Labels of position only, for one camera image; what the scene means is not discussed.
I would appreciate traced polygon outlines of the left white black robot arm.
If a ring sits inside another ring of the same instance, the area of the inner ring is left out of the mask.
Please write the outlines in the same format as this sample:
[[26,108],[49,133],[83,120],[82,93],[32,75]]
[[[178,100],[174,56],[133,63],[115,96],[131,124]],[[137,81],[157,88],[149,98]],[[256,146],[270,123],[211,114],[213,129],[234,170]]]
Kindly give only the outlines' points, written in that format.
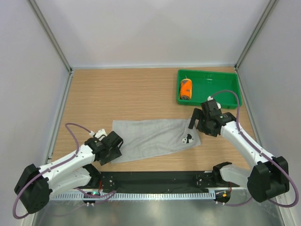
[[122,154],[123,138],[112,131],[101,129],[92,134],[75,151],[42,166],[31,164],[21,174],[14,191],[28,214],[43,209],[51,198],[74,188],[95,188],[101,182],[101,173],[93,166],[95,161],[105,165]]

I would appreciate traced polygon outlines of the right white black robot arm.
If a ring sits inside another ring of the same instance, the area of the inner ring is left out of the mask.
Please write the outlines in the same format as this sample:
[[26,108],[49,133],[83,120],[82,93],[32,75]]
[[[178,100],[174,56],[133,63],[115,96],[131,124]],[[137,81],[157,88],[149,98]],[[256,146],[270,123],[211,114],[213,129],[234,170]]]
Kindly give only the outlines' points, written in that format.
[[189,123],[189,129],[213,137],[227,139],[248,163],[250,170],[236,167],[230,162],[213,167],[212,182],[223,186],[232,182],[248,189],[251,197],[263,202],[289,191],[288,163],[282,156],[275,157],[262,148],[242,128],[238,117],[227,112],[222,113],[220,105],[209,99],[195,108]]

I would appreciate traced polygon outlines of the green plastic tray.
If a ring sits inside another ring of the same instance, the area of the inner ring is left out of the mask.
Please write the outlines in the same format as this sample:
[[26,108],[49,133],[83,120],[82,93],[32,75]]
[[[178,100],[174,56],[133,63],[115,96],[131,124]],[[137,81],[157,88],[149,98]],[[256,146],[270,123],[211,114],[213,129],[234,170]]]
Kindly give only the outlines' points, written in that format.
[[[192,96],[190,100],[180,99],[181,81],[185,79],[192,81]],[[178,70],[176,99],[180,105],[200,106],[209,96],[221,90],[235,92],[239,99],[239,105],[242,105],[238,76],[235,73]]]

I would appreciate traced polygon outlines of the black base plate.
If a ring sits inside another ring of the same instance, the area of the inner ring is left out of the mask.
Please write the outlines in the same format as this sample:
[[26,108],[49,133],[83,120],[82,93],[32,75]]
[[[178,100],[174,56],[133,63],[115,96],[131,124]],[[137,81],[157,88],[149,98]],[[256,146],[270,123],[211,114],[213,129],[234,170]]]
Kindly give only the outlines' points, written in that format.
[[209,188],[239,187],[211,171],[101,172],[92,188],[125,194],[201,193]]

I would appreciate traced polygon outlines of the aluminium frame rail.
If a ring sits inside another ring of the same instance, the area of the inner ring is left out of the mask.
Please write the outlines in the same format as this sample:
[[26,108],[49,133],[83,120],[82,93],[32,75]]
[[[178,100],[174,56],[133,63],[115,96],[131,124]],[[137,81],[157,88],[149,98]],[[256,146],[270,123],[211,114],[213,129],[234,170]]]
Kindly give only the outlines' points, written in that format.
[[205,193],[214,187],[240,187],[238,183],[224,181],[217,171],[163,171],[163,172],[98,172],[92,166],[80,168],[62,180],[50,184],[50,179],[38,179],[29,186],[37,193],[54,197],[75,188],[96,189],[105,193],[123,194],[188,194]]

